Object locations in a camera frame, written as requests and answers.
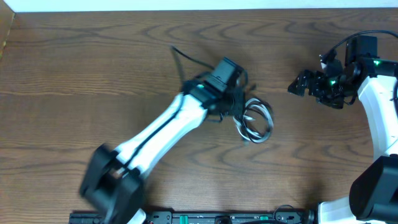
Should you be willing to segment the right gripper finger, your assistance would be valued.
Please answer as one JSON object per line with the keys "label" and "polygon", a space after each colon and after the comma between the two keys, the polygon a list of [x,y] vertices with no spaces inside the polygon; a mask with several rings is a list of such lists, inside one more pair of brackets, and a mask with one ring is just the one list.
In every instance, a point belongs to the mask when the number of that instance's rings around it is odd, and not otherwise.
{"label": "right gripper finger", "polygon": [[296,84],[308,84],[313,78],[312,70],[302,70],[295,79]]}
{"label": "right gripper finger", "polygon": [[308,82],[293,82],[288,86],[287,91],[291,94],[297,96],[303,96],[305,94],[305,90],[308,88]]}

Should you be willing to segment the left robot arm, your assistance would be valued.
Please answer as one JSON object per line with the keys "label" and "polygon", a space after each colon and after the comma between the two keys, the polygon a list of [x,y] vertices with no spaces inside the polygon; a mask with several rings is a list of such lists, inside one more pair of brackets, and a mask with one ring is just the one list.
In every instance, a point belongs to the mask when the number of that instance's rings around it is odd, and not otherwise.
{"label": "left robot arm", "polygon": [[143,223],[146,213],[144,181],[166,153],[199,127],[208,114],[240,114],[243,86],[248,78],[241,66],[224,58],[209,72],[182,83],[170,106],[148,127],[110,149],[100,145],[93,153],[80,185],[80,195],[104,223]]}

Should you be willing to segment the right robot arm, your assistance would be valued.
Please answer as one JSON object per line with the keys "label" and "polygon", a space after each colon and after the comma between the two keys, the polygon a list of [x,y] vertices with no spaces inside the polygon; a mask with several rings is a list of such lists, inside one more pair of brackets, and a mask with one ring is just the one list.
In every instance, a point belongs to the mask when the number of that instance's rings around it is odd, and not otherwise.
{"label": "right robot arm", "polygon": [[318,204],[315,223],[397,223],[397,62],[378,56],[375,34],[366,30],[343,39],[345,62],[332,47],[320,56],[321,71],[303,70],[288,87],[339,110],[359,100],[373,142],[373,163],[347,197]]}

